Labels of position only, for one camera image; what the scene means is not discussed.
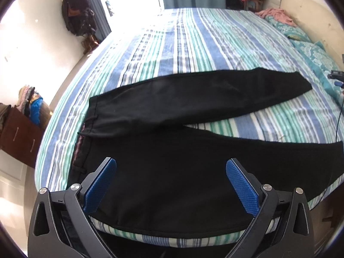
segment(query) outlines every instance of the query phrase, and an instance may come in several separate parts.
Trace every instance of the pink clothing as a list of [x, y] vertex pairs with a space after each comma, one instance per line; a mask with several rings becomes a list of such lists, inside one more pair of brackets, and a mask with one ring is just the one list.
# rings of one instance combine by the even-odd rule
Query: pink clothing
[[256, 15], [260, 16], [261, 18], [271, 15], [276, 21], [297, 27], [295, 22], [288, 15], [286, 15], [286, 12], [281, 8], [268, 8], [261, 12], [256, 12]]
[[23, 107], [24, 107], [24, 101], [25, 101], [25, 97], [28, 93], [29, 90], [29, 86], [25, 85], [23, 88], [20, 89], [19, 91], [19, 100], [17, 103], [17, 109], [21, 112]]

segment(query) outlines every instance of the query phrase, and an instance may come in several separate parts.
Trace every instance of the teal pillowcase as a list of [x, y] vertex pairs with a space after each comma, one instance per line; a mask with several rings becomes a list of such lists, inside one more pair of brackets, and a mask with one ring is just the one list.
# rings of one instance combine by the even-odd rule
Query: teal pillowcase
[[331, 70], [339, 71], [336, 62], [328, 56], [325, 50], [319, 45], [296, 40], [290, 40], [290, 42], [302, 55], [308, 66], [313, 70], [325, 91], [337, 102], [339, 106], [341, 106], [343, 102], [343, 99], [341, 99], [343, 97], [343, 90], [334, 85], [335, 80], [327, 78], [327, 75], [331, 73]]
[[300, 27], [292, 27], [288, 24], [281, 23], [276, 21], [272, 16], [266, 16], [267, 20], [273, 27], [275, 27], [279, 32], [285, 35], [288, 39], [305, 41], [311, 43], [311, 39]]
[[317, 42], [314, 43], [314, 44], [317, 45], [317, 46], [319, 46], [323, 51], [326, 51], [326, 50], [325, 50], [325, 47], [324, 47], [324, 45], [322, 44], [321, 41], [317, 41]]

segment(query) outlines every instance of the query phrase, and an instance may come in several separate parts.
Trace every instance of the wooden headboard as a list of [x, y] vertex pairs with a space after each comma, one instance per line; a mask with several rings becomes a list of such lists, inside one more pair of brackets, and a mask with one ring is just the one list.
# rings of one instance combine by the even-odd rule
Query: wooden headboard
[[280, 7], [314, 43], [321, 41], [327, 54], [344, 70], [344, 30], [331, 11], [313, 0], [281, 0]]

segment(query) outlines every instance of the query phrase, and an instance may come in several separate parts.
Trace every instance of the pant leg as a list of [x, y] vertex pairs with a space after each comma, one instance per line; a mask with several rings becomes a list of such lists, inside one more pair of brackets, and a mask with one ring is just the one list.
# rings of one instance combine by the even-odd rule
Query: pant leg
[[[183, 126], [85, 140], [70, 184], [81, 182], [105, 157], [117, 162], [113, 183], [92, 216], [116, 229], [158, 237], [204, 238], [248, 226], [252, 216], [226, 177], [230, 158], [237, 158], [262, 184], [276, 190], [301, 187], [307, 200], [327, 187], [329, 168], [334, 168], [332, 181], [344, 168], [342, 142], [265, 142]], [[86, 173], [80, 174], [75, 166]]]
[[220, 121], [288, 101], [311, 89], [298, 72], [263, 68], [167, 75], [92, 97], [81, 134], [110, 138], [160, 126]]

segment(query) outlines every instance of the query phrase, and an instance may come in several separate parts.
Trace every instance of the mattress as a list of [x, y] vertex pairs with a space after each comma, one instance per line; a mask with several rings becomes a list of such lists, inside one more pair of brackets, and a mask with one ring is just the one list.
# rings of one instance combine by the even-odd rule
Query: mattress
[[[139, 32], [111, 33], [92, 53], [61, 97], [37, 156], [37, 189], [66, 189], [74, 146], [88, 99], [119, 86], [168, 74], [262, 67], [299, 71], [313, 90], [293, 100], [240, 117], [189, 125], [213, 133], [264, 141], [333, 143], [339, 107], [289, 40], [251, 12], [185, 8], [163, 11]], [[343, 140], [344, 121], [338, 128]], [[309, 201], [310, 209], [344, 179]], [[237, 232], [204, 239], [153, 238], [113, 229], [95, 219], [98, 230], [157, 245], [192, 247], [235, 242]], [[274, 230], [271, 222], [268, 232]]]

